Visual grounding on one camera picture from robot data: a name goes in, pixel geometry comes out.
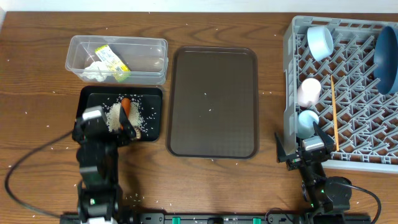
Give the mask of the small light blue bowl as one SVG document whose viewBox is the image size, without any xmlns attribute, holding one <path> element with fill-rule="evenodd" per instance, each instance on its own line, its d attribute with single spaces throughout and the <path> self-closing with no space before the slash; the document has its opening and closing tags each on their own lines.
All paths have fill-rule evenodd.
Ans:
<svg viewBox="0 0 398 224">
<path fill-rule="evenodd" d="M 307 30 L 307 42 L 310 52 L 316 61 L 321 61 L 333 53 L 333 39 L 326 26 L 309 27 Z"/>
</svg>

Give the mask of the white rice pile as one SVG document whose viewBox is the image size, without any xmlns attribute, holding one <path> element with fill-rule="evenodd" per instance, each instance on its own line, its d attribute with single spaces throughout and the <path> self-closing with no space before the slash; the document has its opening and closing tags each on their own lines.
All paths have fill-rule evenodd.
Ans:
<svg viewBox="0 0 398 224">
<path fill-rule="evenodd" d="M 150 126 L 149 122 L 155 120 L 155 116 L 158 115 L 153 106 L 144 107 L 144 97 L 140 95 L 131 95 L 130 99 L 130 112 L 128 120 L 133 127 L 139 128 L 144 133 L 148 133 L 150 129 L 154 129 Z M 116 131 L 121 127 L 119 122 L 119 114 L 121 109 L 121 103 L 124 98 L 120 95 L 117 97 L 114 103 L 109 106 L 103 105 L 106 115 L 106 125 L 108 126 L 109 132 Z"/>
</svg>

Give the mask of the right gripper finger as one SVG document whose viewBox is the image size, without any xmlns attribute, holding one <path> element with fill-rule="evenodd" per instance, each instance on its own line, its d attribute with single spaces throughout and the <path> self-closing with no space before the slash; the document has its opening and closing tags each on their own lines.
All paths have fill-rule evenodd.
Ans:
<svg viewBox="0 0 398 224">
<path fill-rule="evenodd" d="M 284 150 L 284 146 L 279 138 L 279 135 L 277 133 L 274 133 L 274 137 L 275 137 L 276 148 L 277 148 L 277 157 L 285 157 L 286 153 Z"/>
<path fill-rule="evenodd" d="M 313 122 L 313 128 L 315 134 L 320 137 L 325 146 L 334 146 L 334 140 L 327 135 L 327 133 L 325 133 L 315 121 Z"/>
</svg>

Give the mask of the large blue plate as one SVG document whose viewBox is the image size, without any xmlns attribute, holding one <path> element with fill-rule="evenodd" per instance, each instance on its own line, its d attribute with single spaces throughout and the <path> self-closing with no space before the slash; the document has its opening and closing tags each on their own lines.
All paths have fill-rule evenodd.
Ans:
<svg viewBox="0 0 398 224">
<path fill-rule="evenodd" d="M 374 51 L 377 68 L 374 77 L 380 79 L 376 85 L 382 95 L 397 92 L 397 28 L 387 26 L 379 34 Z"/>
</svg>

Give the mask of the pink plastic cup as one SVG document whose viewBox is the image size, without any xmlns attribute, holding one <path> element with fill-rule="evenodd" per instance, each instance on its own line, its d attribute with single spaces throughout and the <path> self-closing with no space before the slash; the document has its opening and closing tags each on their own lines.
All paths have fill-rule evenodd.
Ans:
<svg viewBox="0 0 398 224">
<path fill-rule="evenodd" d="M 308 108 L 318 103 L 322 86 L 315 78 L 306 78 L 297 89 L 297 104 Z"/>
</svg>

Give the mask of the light blue plastic cup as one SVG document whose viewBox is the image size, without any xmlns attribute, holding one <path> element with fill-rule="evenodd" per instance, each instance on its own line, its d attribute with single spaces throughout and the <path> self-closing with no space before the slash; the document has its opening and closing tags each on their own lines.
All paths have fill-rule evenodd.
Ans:
<svg viewBox="0 0 398 224">
<path fill-rule="evenodd" d="M 318 115 L 312 110 L 302 111 L 298 115 L 297 121 L 297 137 L 307 139 L 315 134 L 313 122 L 319 123 Z"/>
</svg>

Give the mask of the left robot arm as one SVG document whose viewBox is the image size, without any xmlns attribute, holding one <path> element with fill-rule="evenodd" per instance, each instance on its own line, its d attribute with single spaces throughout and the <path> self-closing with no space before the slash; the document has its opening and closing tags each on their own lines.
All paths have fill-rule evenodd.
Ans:
<svg viewBox="0 0 398 224">
<path fill-rule="evenodd" d="M 72 139 L 80 148 L 76 159 L 82 177 L 78 184 L 78 219 L 80 223 L 135 223 L 136 214 L 122 205 L 119 185 L 118 148 L 139 139 L 123 107 L 118 129 L 110 132 L 101 106 L 84 110 L 76 119 Z"/>
</svg>

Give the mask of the white napkin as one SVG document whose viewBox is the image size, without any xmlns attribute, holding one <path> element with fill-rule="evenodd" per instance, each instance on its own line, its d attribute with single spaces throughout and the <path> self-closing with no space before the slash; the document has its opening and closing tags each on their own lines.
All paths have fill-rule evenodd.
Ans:
<svg viewBox="0 0 398 224">
<path fill-rule="evenodd" d="M 84 69 L 81 77 L 88 80 L 103 82 L 105 81 L 108 72 L 109 70 L 104 62 L 96 61 Z"/>
</svg>

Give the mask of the orange carrot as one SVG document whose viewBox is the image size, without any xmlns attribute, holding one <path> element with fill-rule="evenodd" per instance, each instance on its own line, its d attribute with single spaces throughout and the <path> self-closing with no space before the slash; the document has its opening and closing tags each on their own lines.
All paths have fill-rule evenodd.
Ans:
<svg viewBox="0 0 398 224">
<path fill-rule="evenodd" d="M 123 98 L 121 101 L 121 109 L 119 113 L 119 122 L 121 129 L 124 129 L 125 125 L 129 121 L 129 112 L 131 110 L 131 101 L 129 98 Z"/>
</svg>

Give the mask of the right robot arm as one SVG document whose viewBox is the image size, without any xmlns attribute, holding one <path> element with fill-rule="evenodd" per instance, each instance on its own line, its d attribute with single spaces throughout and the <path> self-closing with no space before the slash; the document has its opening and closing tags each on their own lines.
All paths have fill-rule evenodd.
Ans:
<svg viewBox="0 0 398 224">
<path fill-rule="evenodd" d="M 327 177 L 322 163 L 331 158 L 334 140 L 313 123 L 315 135 L 304 139 L 294 153 L 286 154 L 278 135 L 275 135 L 277 160 L 284 162 L 288 170 L 298 170 L 302 177 L 302 193 L 312 207 L 291 223 L 345 223 L 344 211 L 349 210 L 351 182 L 344 177 Z"/>
</svg>

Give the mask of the brown food scrap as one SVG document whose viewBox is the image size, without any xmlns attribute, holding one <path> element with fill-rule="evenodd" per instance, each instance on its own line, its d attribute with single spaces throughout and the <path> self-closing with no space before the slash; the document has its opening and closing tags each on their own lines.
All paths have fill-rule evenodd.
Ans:
<svg viewBox="0 0 398 224">
<path fill-rule="evenodd" d="M 135 133 L 136 133 L 135 139 L 140 139 L 140 138 L 141 138 L 141 131 L 140 131 L 140 129 L 137 128 L 137 127 L 134 127 L 134 131 L 135 131 Z"/>
</svg>

